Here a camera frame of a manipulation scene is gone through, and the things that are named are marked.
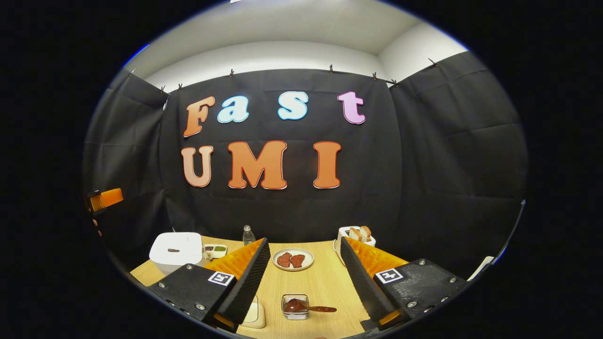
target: white box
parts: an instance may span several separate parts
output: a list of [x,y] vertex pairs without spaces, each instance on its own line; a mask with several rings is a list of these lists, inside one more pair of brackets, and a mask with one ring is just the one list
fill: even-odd
[[203,266],[209,262],[204,257],[204,252],[199,233],[168,232],[157,236],[149,252],[149,259],[167,276],[186,264]]
[[[337,239],[335,240],[335,251],[337,252],[337,255],[339,256],[339,260],[341,260],[341,262],[344,264],[344,266],[346,265],[346,263],[343,262],[343,259],[341,258],[341,238],[343,238],[344,236],[349,237],[349,235],[346,233],[346,231],[350,230],[352,227],[357,230],[360,230],[360,226],[341,227],[341,228],[339,228],[339,232],[337,234]],[[375,247],[375,237],[373,235],[371,235],[371,240],[365,242],[364,244]]]

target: white wall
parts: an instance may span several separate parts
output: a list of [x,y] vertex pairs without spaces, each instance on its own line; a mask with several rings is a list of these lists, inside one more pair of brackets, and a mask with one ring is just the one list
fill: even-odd
[[324,43],[266,41],[228,46],[194,55],[161,69],[145,80],[171,92],[183,86],[230,74],[264,69],[324,69],[378,77],[385,74],[380,60],[372,54]]
[[433,26],[420,23],[389,44],[378,57],[387,80],[406,77],[455,54],[467,51],[465,46]]

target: bread slice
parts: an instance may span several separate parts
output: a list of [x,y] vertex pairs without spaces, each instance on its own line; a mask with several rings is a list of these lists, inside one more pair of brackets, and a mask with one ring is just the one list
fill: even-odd
[[360,231],[352,227],[350,228],[350,238],[360,241],[362,239],[362,235],[360,234]]
[[371,230],[367,226],[360,227],[360,235],[362,235],[362,242],[371,241]]

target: white ceiling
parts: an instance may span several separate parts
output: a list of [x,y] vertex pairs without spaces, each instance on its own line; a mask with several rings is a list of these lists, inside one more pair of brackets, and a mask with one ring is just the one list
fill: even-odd
[[160,36],[130,60],[145,78],[193,55],[241,43],[296,40],[378,55],[416,17],[378,0],[228,0]]

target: light blue letter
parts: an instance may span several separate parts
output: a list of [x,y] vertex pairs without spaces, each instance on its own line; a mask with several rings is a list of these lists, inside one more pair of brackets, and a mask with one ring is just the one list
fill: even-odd
[[283,120],[299,120],[306,116],[308,107],[305,103],[308,95],[304,92],[285,92],[279,96],[279,104],[284,107],[277,112]]
[[248,103],[249,100],[247,97],[243,97],[242,95],[224,100],[222,103],[222,107],[224,108],[218,113],[218,122],[226,124],[230,121],[241,122],[247,119],[249,116],[249,112],[247,112]]

